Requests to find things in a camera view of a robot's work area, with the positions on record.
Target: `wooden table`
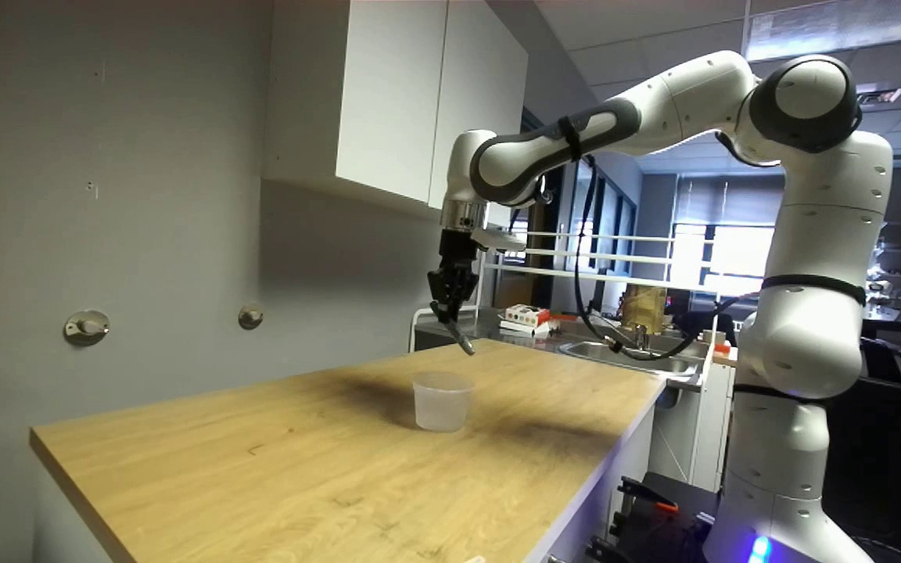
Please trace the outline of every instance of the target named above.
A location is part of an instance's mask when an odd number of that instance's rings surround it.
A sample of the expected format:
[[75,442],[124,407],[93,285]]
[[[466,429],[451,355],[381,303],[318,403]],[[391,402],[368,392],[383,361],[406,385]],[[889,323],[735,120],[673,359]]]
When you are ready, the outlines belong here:
[[[44,425],[31,445],[120,563],[541,561],[605,476],[644,474],[664,382],[475,344]],[[428,370],[475,381],[464,430],[415,428]],[[619,462],[643,420],[646,459]],[[35,560],[93,560],[72,553],[77,531],[48,532]]]

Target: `cabinet door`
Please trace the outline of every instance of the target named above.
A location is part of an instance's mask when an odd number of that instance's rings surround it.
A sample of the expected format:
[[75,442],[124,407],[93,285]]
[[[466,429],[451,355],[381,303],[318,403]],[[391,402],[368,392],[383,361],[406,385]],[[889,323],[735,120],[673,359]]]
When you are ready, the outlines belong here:
[[351,1],[337,176],[428,200],[446,21],[446,2]]
[[[443,47],[443,79],[436,114],[429,206],[443,206],[451,146],[468,129],[519,132],[526,84],[526,51],[483,1],[451,2]],[[490,206],[491,224],[506,225],[510,210]]]

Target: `plastic cup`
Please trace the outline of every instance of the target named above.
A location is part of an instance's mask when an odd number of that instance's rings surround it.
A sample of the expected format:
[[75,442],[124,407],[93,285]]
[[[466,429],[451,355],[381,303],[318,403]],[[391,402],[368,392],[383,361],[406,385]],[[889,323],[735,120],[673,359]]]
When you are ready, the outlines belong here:
[[415,392],[415,424],[423,430],[461,430],[468,417],[475,384],[457,374],[428,371],[412,378]]

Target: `ceiling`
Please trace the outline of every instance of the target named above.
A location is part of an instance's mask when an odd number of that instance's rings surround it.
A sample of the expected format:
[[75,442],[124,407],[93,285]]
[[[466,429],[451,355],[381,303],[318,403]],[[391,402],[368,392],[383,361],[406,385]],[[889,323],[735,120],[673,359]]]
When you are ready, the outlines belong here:
[[[722,49],[741,52],[748,25],[754,17],[823,4],[821,0],[536,1],[600,100],[698,55]],[[845,1],[857,6],[879,0]],[[847,63],[858,84],[901,87],[901,43],[827,54]],[[791,57],[754,62],[754,74],[765,77],[788,58]],[[866,108],[861,129],[882,134],[895,153],[901,154],[901,96],[880,109]],[[646,174],[766,174],[766,170],[737,163],[712,134],[661,153],[639,157],[637,161]],[[901,167],[901,160],[896,165]]]

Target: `faucet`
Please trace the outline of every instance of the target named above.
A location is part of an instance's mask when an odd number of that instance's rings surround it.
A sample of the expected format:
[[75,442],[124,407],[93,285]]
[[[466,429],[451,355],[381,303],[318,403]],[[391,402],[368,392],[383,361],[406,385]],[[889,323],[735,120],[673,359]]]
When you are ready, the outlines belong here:
[[644,325],[635,325],[635,348],[638,350],[648,348],[648,329]]

